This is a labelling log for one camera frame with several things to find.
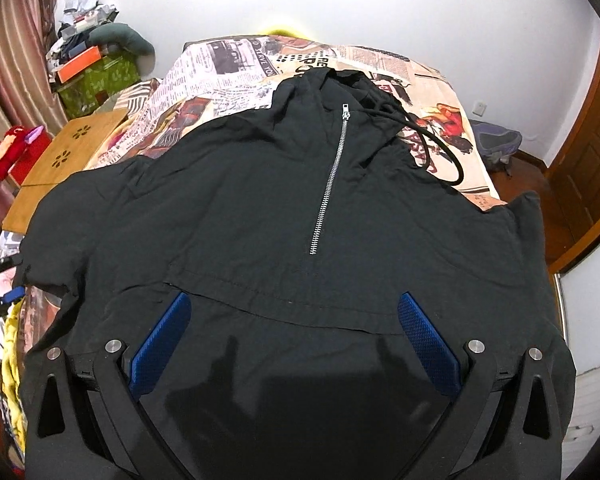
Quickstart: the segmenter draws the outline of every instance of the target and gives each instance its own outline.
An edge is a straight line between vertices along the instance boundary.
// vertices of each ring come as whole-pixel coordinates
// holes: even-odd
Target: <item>paw print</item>
[[[71,152],[64,150],[64,152],[62,152],[62,153],[60,153],[60,155],[56,156],[56,160],[54,160],[51,165],[54,168],[59,168],[60,164],[62,164],[63,162],[66,162],[66,160],[69,158],[69,155],[71,155]]]
[[[87,132],[91,130],[91,127],[87,124],[86,126],[81,126],[78,130],[72,135],[75,140],[80,139],[81,136],[87,134]]]

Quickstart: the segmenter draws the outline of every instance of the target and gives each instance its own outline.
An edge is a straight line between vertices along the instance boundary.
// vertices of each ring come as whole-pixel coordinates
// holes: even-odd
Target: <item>zipper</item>
[[[340,133],[340,141],[338,142],[338,151],[336,152],[336,158],[333,161],[331,167],[331,173],[327,179],[327,187],[324,190],[322,197],[322,203],[320,204],[320,211],[318,211],[318,218],[315,221],[314,236],[311,238],[311,247],[309,248],[309,254],[315,254],[318,251],[318,241],[320,241],[320,233],[322,232],[322,224],[324,222],[324,215],[327,212],[327,206],[329,205],[329,198],[331,197],[331,188],[333,187],[333,181],[336,178],[336,172],[340,165],[340,158],[342,157],[342,150],[344,149],[344,140],[347,137],[347,123],[349,123],[349,105],[342,105],[342,131]]]

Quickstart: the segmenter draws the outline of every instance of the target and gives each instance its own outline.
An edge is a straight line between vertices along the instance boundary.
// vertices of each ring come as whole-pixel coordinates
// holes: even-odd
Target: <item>metal screw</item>
[[[113,354],[122,348],[122,342],[119,339],[112,339],[106,345],[104,345],[104,349]]]
[[[49,351],[46,353],[46,357],[53,361],[54,359],[58,359],[61,353],[61,349],[59,349],[57,346],[54,346],[53,348],[50,348]]]
[[[539,361],[540,359],[542,359],[542,352],[539,351],[537,348],[530,348],[529,357],[531,357],[534,361]]]
[[[481,354],[484,352],[484,343],[482,341],[478,341],[477,339],[471,339],[467,346],[474,354]]]

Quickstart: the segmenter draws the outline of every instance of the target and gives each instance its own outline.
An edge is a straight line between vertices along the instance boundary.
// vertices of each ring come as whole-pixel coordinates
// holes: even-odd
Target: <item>blue textured pad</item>
[[[191,319],[191,301],[181,292],[131,361],[129,391],[137,401],[160,379]]]
[[[456,397],[462,388],[458,360],[408,292],[400,297],[398,320],[436,390]]]
[[[10,290],[2,297],[2,302],[4,304],[13,303],[14,301],[21,300],[24,298],[24,295],[27,293],[23,286],[17,286],[13,290]]]

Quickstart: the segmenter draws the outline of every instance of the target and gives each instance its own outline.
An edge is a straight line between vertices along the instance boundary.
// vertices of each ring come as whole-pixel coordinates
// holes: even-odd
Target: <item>striped curtain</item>
[[[44,124],[58,133],[66,116],[49,88],[45,54],[55,40],[56,0],[0,0],[0,139],[12,126]],[[10,199],[0,186],[0,224]]]

